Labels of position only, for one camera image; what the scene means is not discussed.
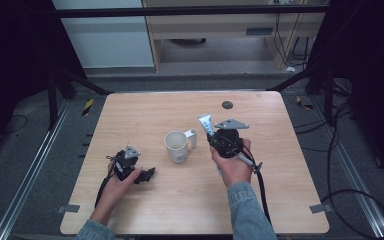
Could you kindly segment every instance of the table top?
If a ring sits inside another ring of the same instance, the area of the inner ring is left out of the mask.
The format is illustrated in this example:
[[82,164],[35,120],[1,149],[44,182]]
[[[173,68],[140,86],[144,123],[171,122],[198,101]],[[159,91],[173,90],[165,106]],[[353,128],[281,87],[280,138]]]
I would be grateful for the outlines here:
[[[232,109],[222,103],[230,101]],[[64,234],[77,234],[89,219],[108,159],[129,143],[141,152],[136,166],[156,167],[150,182],[133,185],[114,211],[109,227],[118,234],[231,234],[226,187],[216,171],[198,117],[209,113],[213,123],[229,118],[249,124],[240,129],[251,139],[256,162],[263,162],[267,205],[277,234],[325,233],[324,212],[281,95],[277,92],[120,93],[107,97],[66,212]],[[198,130],[197,147],[188,159],[169,160],[165,135]],[[251,184],[261,203],[255,174]]]

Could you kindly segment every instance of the yellow tape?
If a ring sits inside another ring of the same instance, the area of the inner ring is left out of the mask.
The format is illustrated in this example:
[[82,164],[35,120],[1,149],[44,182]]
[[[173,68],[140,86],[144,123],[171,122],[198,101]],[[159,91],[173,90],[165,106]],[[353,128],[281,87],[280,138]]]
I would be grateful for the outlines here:
[[87,116],[87,114],[90,111],[90,108],[92,107],[92,104],[93,104],[93,99],[90,98],[89,100],[87,100],[86,105],[83,108],[82,116]]
[[305,105],[301,102],[301,98],[297,96],[297,103],[307,110],[313,110],[313,105]]

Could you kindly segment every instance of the small round object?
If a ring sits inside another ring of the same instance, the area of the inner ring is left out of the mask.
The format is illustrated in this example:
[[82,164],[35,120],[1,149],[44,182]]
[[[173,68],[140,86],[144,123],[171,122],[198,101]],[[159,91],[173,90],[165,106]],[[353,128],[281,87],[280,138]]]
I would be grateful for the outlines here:
[[233,108],[233,103],[231,101],[224,101],[221,106],[224,108],[224,109],[231,109]]

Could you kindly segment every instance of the aluminum rail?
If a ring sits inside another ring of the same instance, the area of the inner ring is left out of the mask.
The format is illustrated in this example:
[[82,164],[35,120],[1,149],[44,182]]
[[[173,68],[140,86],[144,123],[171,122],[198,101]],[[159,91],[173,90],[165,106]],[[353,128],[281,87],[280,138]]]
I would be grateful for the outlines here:
[[30,191],[36,182],[36,179],[40,173],[40,170],[43,166],[43,163],[48,156],[48,153],[58,135],[59,130],[61,129],[62,123],[67,115],[67,110],[70,106],[71,101],[64,100],[61,106],[59,113],[59,120],[56,122],[55,127],[48,131],[45,136],[45,139],[42,142],[38,152],[36,153],[33,162],[30,165],[29,170],[27,171],[26,176],[23,179],[20,187],[18,188],[17,193],[15,194],[10,206],[6,210],[3,218],[0,221],[0,240],[5,240],[8,238],[12,227],[15,224],[15,221],[18,218],[18,215],[21,212],[21,209],[24,206],[24,203],[27,200],[27,197],[30,194]]

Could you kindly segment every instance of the black cable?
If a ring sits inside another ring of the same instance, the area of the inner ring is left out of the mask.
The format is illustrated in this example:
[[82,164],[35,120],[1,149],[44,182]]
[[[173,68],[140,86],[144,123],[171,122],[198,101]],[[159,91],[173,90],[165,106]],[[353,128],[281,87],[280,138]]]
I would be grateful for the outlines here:
[[294,44],[294,47],[293,47],[293,49],[292,49],[292,56],[296,59],[296,60],[303,60],[303,65],[304,64],[307,64],[307,61],[306,61],[306,59],[307,59],[307,57],[308,57],[308,41],[309,41],[309,39],[310,39],[310,37],[307,37],[307,40],[306,40],[306,43],[305,43],[305,50],[304,50],[304,53],[303,54],[296,54],[295,53],[295,49],[296,49],[296,47],[297,47],[297,45],[298,45],[298,42],[299,42],[299,40],[300,40],[300,38],[299,37],[297,37],[297,40],[295,41],[295,44]]
[[261,203],[263,205],[264,214],[266,215],[266,218],[269,221],[269,223],[272,224],[269,208],[267,206],[266,188],[264,187],[263,175],[261,174],[261,170],[259,169],[259,167],[256,165],[255,159],[252,156],[250,149],[247,148],[245,145],[243,145],[243,147],[248,151],[249,155],[243,150],[241,151],[242,154],[244,154],[246,158],[248,158],[249,160],[252,161],[252,163],[254,163],[253,168],[254,168],[254,173],[257,174],[258,185],[260,186],[260,196],[261,196]]
[[322,127],[323,125],[325,125],[327,123],[327,121],[324,121],[323,123],[313,127],[313,128],[310,128],[310,129],[307,129],[307,130],[304,130],[304,131],[301,131],[301,132],[295,132],[296,135],[298,134],[304,134],[304,133],[309,133],[309,132],[312,132],[320,127]]
[[[111,156],[107,156],[107,159],[110,159],[111,161],[113,161],[113,157]],[[98,205],[99,200],[101,199],[102,192],[104,191],[105,186],[107,185],[110,178],[115,174],[115,172],[112,173],[114,170],[114,167],[115,167],[115,162],[113,162],[113,164],[111,165],[111,168],[108,170],[107,176],[104,178],[104,180],[102,180],[101,186],[99,187],[99,190],[98,190],[98,195],[96,196],[95,208]]]
[[[298,63],[298,64],[295,64],[295,63],[292,63],[288,60],[288,56],[286,56],[286,51],[285,51],[285,47],[283,46],[283,42],[282,42],[282,37],[280,36],[280,32],[279,32],[279,22],[280,22],[280,13],[276,13],[276,29],[275,29],[275,32],[274,32],[274,46],[276,47],[276,50],[277,52],[279,53],[280,57],[282,58],[283,62],[289,66],[289,67],[296,67],[296,66],[300,66],[302,65],[301,63]],[[295,26],[298,22],[298,18],[296,19],[295,21],[295,25],[294,25],[294,29],[295,29]],[[279,37],[279,40],[280,40],[280,45],[283,49],[283,53],[280,51],[279,47],[277,46],[277,42],[276,42],[276,38],[277,36]]]
[[319,150],[319,149],[312,149],[312,148],[306,148],[306,147],[301,147],[302,150],[307,150],[307,151],[313,151],[313,152],[328,152],[329,150]]
[[[381,209],[382,211],[384,211],[384,205],[379,201],[377,200],[376,198],[374,198],[373,196],[363,192],[363,191],[359,191],[359,190],[355,190],[355,189],[342,189],[342,190],[338,190],[338,191],[335,191],[333,193],[330,193],[329,195],[327,195],[326,197],[324,197],[323,199],[321,199],[320,201],[321,202],[325,202],[327,199],[331,199],[333,196],[335,195],[338,195],[338,194],[342,194],[342,193],[357,193],[357,194],[361,194],[361,195],[364,195],[365,197],[368,197],[370,198],[371,200],[373,200]],[[355,227],[353,227],[349,222],[347,222],[345,220],[345,218],[339,214],[337,211],[335,211],[335,214],[339,217],[339,219],[341,219],[341,221],[347,226],[349,227],[350,229],[352,229],[354,232],[360,234],[361,236],[365,237],[365,238],[368,238],[368,239],[384,239],[384,236],[383,237],[373,237],[373,236],[370,236],[370,235],[367,235],[359,230],[357,230]]]
[[335,206],[335,203],[333,201],[333,196],[334,195],[337,195],[337,194],[340,194],[340,193],[345,193],[345,192],[354,192],[354,193],[359,193],[359,194],[362,194],[366,197],[369,197],[370,199],[372,199],[373,201],[376,202],[376,204],[379,205],[379,207],[382,208],[382,210],[384,211],[384,206],[377,200],[375,199],[373,196],[365,193],[365,192],[362,192],[362,191],[359,191],[359,190],[355,190],[355,189],[343,189],[343,190],[339,190],[339,191],[335,191],[335,192],[332,192],[332,189],[331,189],[331,177],[330,177],[330,163],[331,163],[331,155],[332,155],[332,149],[333,149],[333,142],[335,140],[335,137],[337,136],[337,122],[338,122],[338,119],[339,119],[339,116],[343,116],[344,114],[340,115],[340,112],[345,110],[346,107],[348,105],[348,103],[346,103],[347,105],[341,105],[341,107],[338,108],[337,112],[335,113],[335,116],[334,116],[334,122],[333,122],[333,134],[332,134],[332,139],[331,139],[331,142],[329,144],[329,151],[328,151],[328,157],[327,157],[327,188],[328,188],[328,195],[324,198],[321,199],[321,202],[324,202],[326,201],[327,199],[329,199],[331,205],[332,205],[332,208],[335,212],[335,214],[338,216],[338,218],[347,226],[349,227],[351,230],[353,230],[354,232],[356,232],[357,234],[365,237],[365,238],[368,238],[368,239],[384,239],[384,236],[383,237],[373,237],[373,236],[370,236],[368,234],[365,234],[361,231],[359,231],[357,228],[355,228],[354,226],[352,226],[349,222],[347,222],[345,220],[345,218],[339,214],[339,212],[336,211],[336,206]]
[[301,124],[301,125],[298,125],[298,126],[294,126],[294,128],[299,128],[299,127],[305,127],[305,126],[308,126],[308,125],[312,125],[314,123],[319,123],[321,122],[322,120],[317,120],[317,121],[314,121],[314,122],[310,122],[310,123],[304,123],[304,124]]
[[24,115],[14,115],[14,116],[12,116],[12,118],[14,118],[14,117],[22,117],[22,118],[24,118],[24,123],[21,125],[21,127],[15,129],[15,130],[12,130],[12,131],[4,132],[3,134],[15,133],[15,132],[19,131],[20,129],[22,129],[22,128],[24,128],[26,126],[26,124],[28,122],[28,119],[27,119],[26,116],[24,116]]

